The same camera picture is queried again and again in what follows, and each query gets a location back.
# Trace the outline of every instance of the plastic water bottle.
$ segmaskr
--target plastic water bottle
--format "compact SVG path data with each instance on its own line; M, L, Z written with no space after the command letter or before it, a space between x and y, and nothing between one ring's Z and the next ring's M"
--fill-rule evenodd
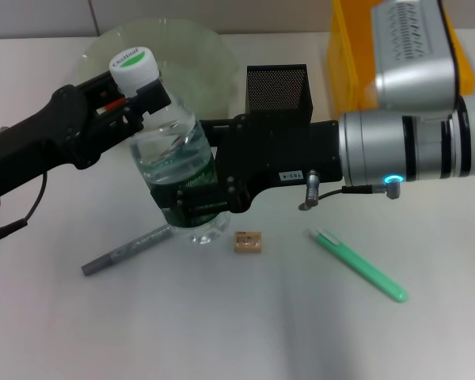
M151 51L133 47L119 53L109 70L126 97L157 80L158 66ZM171 104L143 115L144 129L130 139L130 149L142 178L156 192L176 191L216 183L215 163L203 128L184 102L165 89ZM215 240L229 224L228 213L186 217L176 207L161 210L175 234L188 235L196 244Z

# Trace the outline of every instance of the wall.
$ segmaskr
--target wall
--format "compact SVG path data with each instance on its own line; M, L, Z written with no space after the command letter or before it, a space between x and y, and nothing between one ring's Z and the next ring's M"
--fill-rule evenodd
M475 28L475 0L444 5L456 28ZM330 15L331 0L0 0L0 38L95 36L146 16L222 33L327 31Z

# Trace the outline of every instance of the green marker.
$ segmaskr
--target green marker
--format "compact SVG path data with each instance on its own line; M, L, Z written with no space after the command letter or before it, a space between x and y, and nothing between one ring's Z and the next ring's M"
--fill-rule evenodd
M409 299L409 295L405 289L381 273L357 253L349 249L328 231L310 230L310 237L394 301L405 302Z

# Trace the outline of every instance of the blue indicator light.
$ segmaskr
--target blue indicator light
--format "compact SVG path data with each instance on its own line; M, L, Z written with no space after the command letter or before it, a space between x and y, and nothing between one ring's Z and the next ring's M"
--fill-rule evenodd
M386 184L390 184L391 182L403 182L405 179L402 176L398 176L397 174L394 174L392 176L387 176L383 181Z

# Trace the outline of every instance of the label sticker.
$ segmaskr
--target label sticker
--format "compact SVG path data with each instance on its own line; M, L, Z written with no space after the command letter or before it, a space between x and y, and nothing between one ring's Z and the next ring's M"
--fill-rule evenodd
M302 176L301 170L295 170L294 172L281 172L278 173L279 178L282 181L296 181L302 180L304 177Z

